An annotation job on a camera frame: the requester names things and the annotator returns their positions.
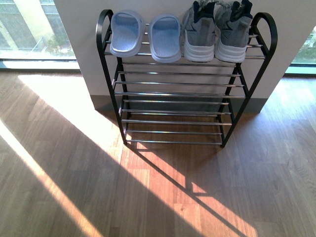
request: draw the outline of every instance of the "shoe rack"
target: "shoe rack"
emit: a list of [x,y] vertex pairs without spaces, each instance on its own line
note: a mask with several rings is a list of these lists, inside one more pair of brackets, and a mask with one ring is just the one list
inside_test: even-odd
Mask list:
[[[213,61],[218,64],[213,64],[213,61],[194,63],[182,58],[176,63],[162,64],[152,60],[149,47],[148,51],[141,49],[133,57],[117,58],[115,75],[111,78],[107,64],[108,57],[114,57],[108,50],[111,27],[104,27],[104,22],[106,19],[111,21],[112,15],[111,10],[101,12],[96,27],[96,43],[124,144],[225,147],[275,52],[277,27],[272,16],[260,12],[253,17],[246,59],[242,64],[246,67],[249,60],[256,60],[260,65],[257,75],[251,80],[253,83],[247,85],[241,63],[224,63],[217,59]],[[269,46],[257,27],[262,20],[270,30]],[[237,109],[235,100],[239,101]]]

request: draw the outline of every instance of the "black metal frame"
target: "black metal frame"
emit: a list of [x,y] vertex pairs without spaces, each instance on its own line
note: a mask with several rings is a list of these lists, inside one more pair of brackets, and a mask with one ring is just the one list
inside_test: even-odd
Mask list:
[[[234,128],[236,127],[242,113],[244,112],[251,96],[253,95],[264,71],[266,70],[275,50],[277,47],[277,28],[274,19],[268,13],[257,13],[251,23],[250,32],[249,32],[249,42],[247,47],[259,47],[261,48],[263,56],[247,56],[247,59],[263,59],[263,63],[261,68],[258,71],[257,76],[255,77],[252,85],[248,88],[246,80],[244,78],[241,63],[236,64],[226,64],[226,65],[210,65],[210,64],[184,64],[184,63],[172,63],[172,64],[162,64],[162,63],[128,63],[123,62],[121,58],[117,58],[117,68],[115,71],[114,79],[111,80],[109,69],[106,62],[106,56],[111,55],[111,53],[106,52],[107,45],[109,45],[110,37],[111,37],[111,24],[109,24],[106,31],[103,29],[103,24],[105,19],[108,17],[109,22],[111,22],[113,12],[111,10],[103,10],[100,14],[97,27],[96,27],[96,43],[97,49],[99,53],[99,57],[101,60],[101,64],[103,67],[104,76],[108,85],[111,101],[113,104],[114,112],[116,115],[116,119],[118,121],[118,127],[123,139],[124,144],[128,142],[156,142],[156,143],[176,143],[176,144],[212,144],[212,145],[220,145],[224,147],[230,138]],[[271,44],[270,48],[265,44],[262,35],[260,34],[257,24],[258,22],[264,19],[270,28],[271,34]],[[251,45],[250,41],[252,38],[256,38],[258,45]],[[150,56],[150,53],[138,53],[137,55],[141,56]],[[232,67],[233,72],[231,74],[200,74],[200,73],[174,73],[174,72],[134,72],[134,71],[125,71],[123,65],[164,65],[164,66],[199,66],[199,67]],[[128,86],[130,84],[144,85],[149,84],[155,86],[156,84],[163,85],[204,85],[203,83],[185,83],[185,82],[143,82],[143,81],[126,81],[126,74],[146,74],[146,75],[190,75],[190,76],[208,76],[208,77],[230,77],[230,81],[228,84],[208,84],[209,86],[221,86],[226,87],[225,94],[205,94],[205,93],[179,93],[179,92],[159,92],[159,91],[129,91]],[[234,82],[236,78],[239,77],[241,85],[235,85]],[[122,92],[115,92],[116,85],[122,86]],[[233,96],[231,95],[231,90],[234,87],[242,87],[244,96]],[[121,102],[118,105],[117,97],[121,96]],[[130,96],[136,96],[141,99],[130,99]],[[171,100],[161,100],[160,98],[172,98]],[[177,100],[177,98],[190,98],[191,100]],[[221,98],[222,101],[214,102],[213,98]],[[231,104],[231,100],[234,98],[243,99],[243,103],[237,112],[236,116],[233,111],[233,107]],[[219,106],[218,112],[201,112],[201,111],[173,111],[173,110],[155,110],[155,109],[147,109],[147,110],[137,110],[131,109],[130,103],[145,103],[145,104],[209,104],[209,105],[217,105]],[[229,112],[225,112],[224,108],[227,106]],[[161,120],[138,120],[131,119],[132,114],[137,115],[171,115],[171,116],[192,116],[192,117],[215,117],[218,122],[182,122],[182,121],[161,121]],[[231,122],[223,122],[222,116],[229,116]],[[128,125],[132,123],[139,124],[181,124],[181,125],[211,125],[218,126],[220,132],[216,133],[207,133],[207,132],[187,132],[187,131],[142,131],[142,130],[128,130]],[[230,126],[230,129],[225,134],[224,126]],[[145,140],[127,140],[127,132],[131,133],[160,133],[160,134],[193,134],[193,135],[219,135],[221,137],[221,142],[182,142],[182,141],[145,141]]]

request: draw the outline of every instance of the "white wall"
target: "white wall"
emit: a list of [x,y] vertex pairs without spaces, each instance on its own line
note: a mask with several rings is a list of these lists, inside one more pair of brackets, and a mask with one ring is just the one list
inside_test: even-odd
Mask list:
[[[278,30],[275,55],[253,95],[254,98],[266,99],[316,25],[316,1],[253,0],[252,2],[252,14],[268,12],[275,19]],[[112,9],[114,13],[123,9],[132,9],[139,12],[146,22],[158,14],[169,12],[182,21],[184,12],[192,3],[192,0],[55,0],[90,95],[108,95],[95,43],[96,22],[103,9]],[[248,81],[255,76],[253,65],[257,63],[254,60],[246,60],[243,63]],[[110,67],[111,71],[115,69],[112,68],[114,61],[111,61]]]

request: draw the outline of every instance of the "curved rack handle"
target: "curved rack handle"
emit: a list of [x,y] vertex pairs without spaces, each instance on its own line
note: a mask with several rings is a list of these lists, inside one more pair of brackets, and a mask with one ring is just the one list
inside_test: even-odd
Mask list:
[[[270,48],[268,48],[267,45],[265,44],[265,42],[264,42],[264,40],[263,40],[263,38],[262,38],[258,28],[257,28],[258,22],[261,19],[264,19],[268,23],[268,26],[270,29],[270,35],[271,35]],[[250,30],[251,30],[251,33],[257,35],[256,39],[257,39],[258,43],[263,45],[262,52],[265,55],[265,57],[270,61],[270,59],[274,55],[275,50],[277,48],[277,26],[276,26],[276,23],[275,23],[273,17],[266,12],[257,13],[254,16],[254,18],[252,19]]]
[[[106,47],[105,42],[109,40],[110,35],[111,35],[111,19],[112,19],[112,16],[113,16],[112,10],[109,10],[109,9],[103,10],[100,13],[99,20],[98,20],[98,23],[97,23],[97,27],[96,27],[96,30],[95,30],[98,51],[99,51],[99,53],[100,53],[100,51],[102,51],[103,55],[104,55],[104,50],[105,50],[105,47]],[[105,20],[106,17],[109,18],[110,25],[108,27],[108,30],[106,31],[106,35],[104,37],[104,40],[102,40],[102,28],[103,28],[103,23],[104,23],[104,20]]]

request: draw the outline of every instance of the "white sneaker sole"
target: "white sneaker sole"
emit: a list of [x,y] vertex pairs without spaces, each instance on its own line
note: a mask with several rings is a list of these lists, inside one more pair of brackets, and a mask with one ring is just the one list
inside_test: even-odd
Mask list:
[[195,46],[190,45],[185,30],[185,43],[183,54],[184,57],[192,62],[209,62],[214,58],[214,45],[212,46]]
[[241,63],[245,60],[246,49],[247,46],[241,48],[224,45],[219,37],[215,47],[215,57],[224,62]]

